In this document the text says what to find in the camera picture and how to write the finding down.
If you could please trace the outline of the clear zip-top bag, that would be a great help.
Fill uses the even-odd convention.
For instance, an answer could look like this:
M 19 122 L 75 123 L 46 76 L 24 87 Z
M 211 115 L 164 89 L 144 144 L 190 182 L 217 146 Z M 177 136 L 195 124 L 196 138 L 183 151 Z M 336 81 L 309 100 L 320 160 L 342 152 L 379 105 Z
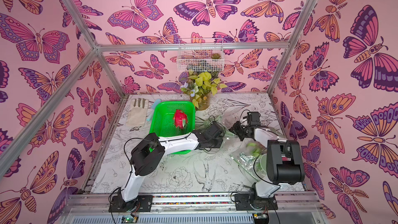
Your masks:
M 231 132 L 222 121 L 222 115 L 217 117 L 211 115 L 207 119 L 196 117 L 195 129 L 199 130 L 205 141 L 200 141 L 198 150 L 211 152 L 227 149 L 235 141 L 240 141 L 237 134 Z

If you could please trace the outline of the red dragon fruit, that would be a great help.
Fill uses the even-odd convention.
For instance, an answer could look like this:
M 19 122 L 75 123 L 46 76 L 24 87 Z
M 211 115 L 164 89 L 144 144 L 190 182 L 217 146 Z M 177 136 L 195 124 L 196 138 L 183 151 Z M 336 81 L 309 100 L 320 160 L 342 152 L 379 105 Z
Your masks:
M 173 121 L 176 128 L 183 130 L 188 125 L 188 116 L 182 110 L 176 110 Z

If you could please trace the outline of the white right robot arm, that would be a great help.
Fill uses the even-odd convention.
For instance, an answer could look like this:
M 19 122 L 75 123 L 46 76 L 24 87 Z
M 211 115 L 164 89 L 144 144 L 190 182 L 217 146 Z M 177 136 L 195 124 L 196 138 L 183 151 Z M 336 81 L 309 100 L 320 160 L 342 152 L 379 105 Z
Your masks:
M 283 185 L 304 180 L 304 166 L 297 141 L 286 140 L 260 121 L 260 113 L 248 112 L 242 121 L 230 128 L 246 146 L 233 152 L 231 158 L 255 179 L 247 193 L 232 193 L 238 211 L 276 211 L 276 193 Z

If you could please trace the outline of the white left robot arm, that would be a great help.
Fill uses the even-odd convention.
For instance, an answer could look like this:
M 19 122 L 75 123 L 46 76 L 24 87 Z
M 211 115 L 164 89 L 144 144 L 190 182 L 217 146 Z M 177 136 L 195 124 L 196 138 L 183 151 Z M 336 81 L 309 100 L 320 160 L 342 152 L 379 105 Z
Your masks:
M 150 133 L 127 155 L 130 171 L 124 187 L 115 189 L 109 196 L 109 212 L 135 211 L 140 203 L 139 190 L 147 175 L 155 171 L 163 159 L 170 154 L 185 150 L 213 150 L 221 147 L 226 130 L 213 121 L 204 130 L 193 130 L 188 134 L 172 137 Z

